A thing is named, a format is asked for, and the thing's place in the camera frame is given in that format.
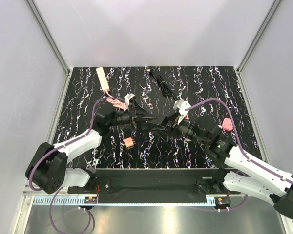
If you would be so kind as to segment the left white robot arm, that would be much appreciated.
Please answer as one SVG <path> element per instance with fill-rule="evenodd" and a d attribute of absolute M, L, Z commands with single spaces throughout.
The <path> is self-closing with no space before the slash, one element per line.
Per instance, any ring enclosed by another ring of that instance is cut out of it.
<path fill-rule="evenodd" d="M 136 132 L 161 127 L 167 120 L 142 108 L 135 99 L 125 111 L 117 111 L 110 102 L 94 106 L 90 127 L 62 143 L 42 143 L 35 152 L 25 176 L 33 191 L 53 194 L 62 187 L 75 187 L 85 193 L 98 189 L 96 176 L 89 169 L 68 168 L 67 165 L 83 153 L 96 149 L 111 136 L 114 126 L 130 125 Z"/>

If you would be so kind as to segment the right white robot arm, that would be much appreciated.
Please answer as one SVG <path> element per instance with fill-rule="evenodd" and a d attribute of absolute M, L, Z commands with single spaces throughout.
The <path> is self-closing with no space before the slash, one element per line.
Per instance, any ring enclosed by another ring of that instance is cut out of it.
<path fill-rule="evenodd" d="M 178 116 L 158 117 L 149 125 L 169 137 L 184 137 L 199 145 L 219 169 L 212 181 L 217 193 L 225 190 L 254 196 L 293 219 L 293 174 L 280 170 L 239 148 L 221 128 L 203 118 L 192 123 Z"/>

